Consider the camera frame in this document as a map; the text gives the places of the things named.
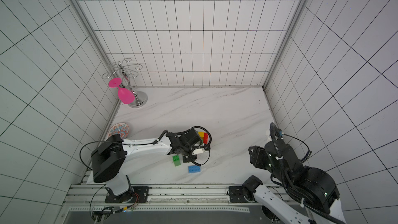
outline metal rack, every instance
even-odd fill
[[[127,62],[131,61],[132,58],[125,58],[122,60],[122,62],[118,61],[108,64],[108,67],[112,68],[114,72],[112,74],[109,74],[108,72],[104,73],[102,75],[102,79],[109,79],[115,74],[117,77],[121,76],[122,80],[124,79],[126,81],[127,88],[134,94],[135,97],[135,100],[128,104],[128,106],[132,108],[138,108],[142,107],[147,102],[148,96],[144,92],[134,91],[130,85],[130,79],[137,78],[139,76],[137,71],[140,71],[143,68],[143,66],[138,63],[127,64]],[[134,70],[130,69],[129,66],[135,66]]]

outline blue lego brick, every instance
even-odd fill
[[[188,173],[200,172],[200,167],[197,165],[188,166]]]

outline marble floor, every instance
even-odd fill
[[[167,129],[181,132],[199,125],[212,135],[211,157],[199,173],[192,163],[175,167],[172,156],[146,156],[128,162],[132,184],[241,184],[251,175],[269,183],[270,173],[250,164],[248,147],[265,144],[273,121],[259,87],[140,88],[148,102],[141,108],[121,104],[113,124],[130,126],[128,139],[156,138]],[[198,155],[204,163],[208,153]]]

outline tiled wall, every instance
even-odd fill
[[[137,86],[262,86],[298,0],[79,0]]]
[[[53,223],[116,103],[105,71],[68,0],[0,0],[0,223]]]
[[[398,217],[397,16],[398,0],[309,0],[266,87],[279,127],[338,184],[348,224]]]

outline decorative plate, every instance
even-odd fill
[[[115,124],[113,127],[109,129],[108,132],[108,137],[114,135],[114,134],[120,134],[120,138],[126,138],[127,134],[129,134],[129,125],[126,123],[118,123]]]

